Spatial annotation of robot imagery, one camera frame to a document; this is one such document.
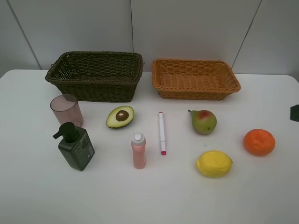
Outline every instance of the translucent cup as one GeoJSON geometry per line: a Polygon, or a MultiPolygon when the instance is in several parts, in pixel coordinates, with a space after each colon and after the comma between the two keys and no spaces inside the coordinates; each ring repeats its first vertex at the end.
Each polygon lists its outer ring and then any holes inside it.
{"type": "Polygon", "coordinates": [[[83,117],[77,99],[70,94],[60,95],[50,103],[57,120],[62,125],[72,122],[77,127],[82,127],[83,117]]]}

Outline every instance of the pear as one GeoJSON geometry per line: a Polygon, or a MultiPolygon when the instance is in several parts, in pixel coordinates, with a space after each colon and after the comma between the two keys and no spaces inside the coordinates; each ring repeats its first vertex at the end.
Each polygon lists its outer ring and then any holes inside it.
{"type": "Polygon", "coordinates": [[[210,134],[215,129],[217,119],[210,111],[190,111],[192,118],[192,126],[197,133],[210,134]]]}

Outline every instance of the white marker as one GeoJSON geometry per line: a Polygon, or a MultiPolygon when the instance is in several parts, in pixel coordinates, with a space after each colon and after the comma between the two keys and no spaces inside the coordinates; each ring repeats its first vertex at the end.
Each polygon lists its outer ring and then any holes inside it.
{"type": "Polygon", "coordinates": [[[163,119],[163,113],[162,112],[159,112],[159,129],[160,129],[161,155],[166,155],[164,119],[163,119]]]}

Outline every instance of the soap dispenser bottle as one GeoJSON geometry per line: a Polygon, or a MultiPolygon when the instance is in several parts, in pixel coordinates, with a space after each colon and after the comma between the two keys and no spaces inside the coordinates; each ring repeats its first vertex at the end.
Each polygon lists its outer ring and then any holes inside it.
{"type": "Polygon", "coordinates": [[[94,149],[87,131],[67,122],[62,124],[59,131],[53,135],[55,139],[60,136],[63,139],[58,148],[69,165],[74,169],[84,170],[94,155],[94,149]]]}

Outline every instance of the pump nozzle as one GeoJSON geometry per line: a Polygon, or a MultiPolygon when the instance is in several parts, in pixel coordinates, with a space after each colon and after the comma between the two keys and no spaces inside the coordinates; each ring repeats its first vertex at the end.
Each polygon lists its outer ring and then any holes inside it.
{"type": "Polygon", "coordinates": [[[79,138],[79,133],[73,123],[67,122],[60,126],[59,131],[53,135],[54,139],[62,136],[66,142],[75,142],[79,138]]]}

